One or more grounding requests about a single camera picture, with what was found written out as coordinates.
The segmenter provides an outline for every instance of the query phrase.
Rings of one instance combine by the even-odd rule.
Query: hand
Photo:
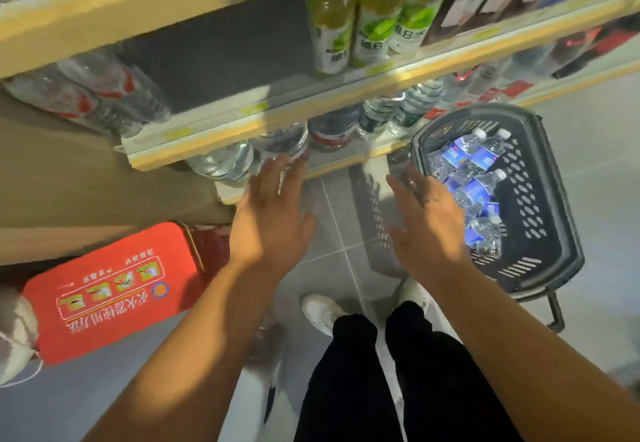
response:
[[[465,216],[437,179],[423,176],[415,167],[409,169],[409,178],[416,185],[419,200],[399,179],[387,176],[406,226],[390,228],[389,233],[407,273],[423,283],[433,276],[447,275],[456,265],[470,263]]]
[[[317,221],[307,213],[300,218],[300,189],[307,161],[298,159],[287,171],[280,187],[280,175],[288,156],[268,160],[252,176],[231,227],[230,264],[256,267],[273,275],[277,282],[289,273],[305,254]]]

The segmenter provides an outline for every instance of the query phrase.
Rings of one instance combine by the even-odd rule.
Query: forearm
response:
[[[279,280],[223,268],[85,441],[215,440]]]
[[[471,264],[422,283],[527,442],[640,440],[627,392]]]

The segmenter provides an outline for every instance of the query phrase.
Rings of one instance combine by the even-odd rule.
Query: blue label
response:
[[[477,179],[471,180],[469,184],[462,189],[469,196],[472,204],[480,203],[486,204],[491,199],[491,195],[489,195],[489,191],[483,186],[483,184]]]
[[[460,167],[469,157],[471,156],[462,149],[462,137],[452,142],[442,154],[442,158],[456,168]]]
[[[465,243],[470,247],[478,242],[481,242],[482,240],[484,240],[484,236],[479,235],[475,229],[471,228],[470,226],[465,228]]]
[[[455,181],[454,179],[451,178],[447,178],[445,179],[442,184],[444,184],[444,186],[447,187],[447,189],[451,192],[455,191],[456,189],[458,189],[460,187],[460,184]]]
[[[485,171],[489,169],[493,163],[498,159],[498,155],[493,152],[485,149],[484,147],[480,147],[469,159],[471,162],[476,164],[476,166],[481,167]]]
[[[489,217],[491,215],[500,216],[500,204],[497,201],[489,201],[484,205],[482,213],[480,216]]]

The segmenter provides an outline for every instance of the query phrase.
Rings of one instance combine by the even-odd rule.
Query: black plastic basket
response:
[[[569,203],[541,118],[512,105],[471,105],[428,123],[412,139],[412,156],[423,174],[429,174],[426,155],[476,127],[491,135],[499,128],[511,132],[508,150],[492,167],[507,179],[494,196],[500,203],[502,257],[472,253],[485,275],[517,301],[548,297],[554,321],[549,328],[564,329],[556,289],[584,265],[584,255]]]

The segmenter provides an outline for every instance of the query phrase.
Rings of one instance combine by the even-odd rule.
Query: person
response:
[[[230,259],[201,299],[84,438],[213,441],[250,342],[316,219],[299,214],[307,164],[287,157],[252,177],[230,234]],[[390,230],[407,283],[386,341],[404,398],[407,440],[638,441],[640,408],[622,387],[530,316],[473,266],[463,214],[435,179],[389,176],[405,228]],[[434,332],[429,296],[463,344]],[[333,341],[303,402],[296,441],[400,441],[375,352],[376,330],[322,296],[305,314]]]

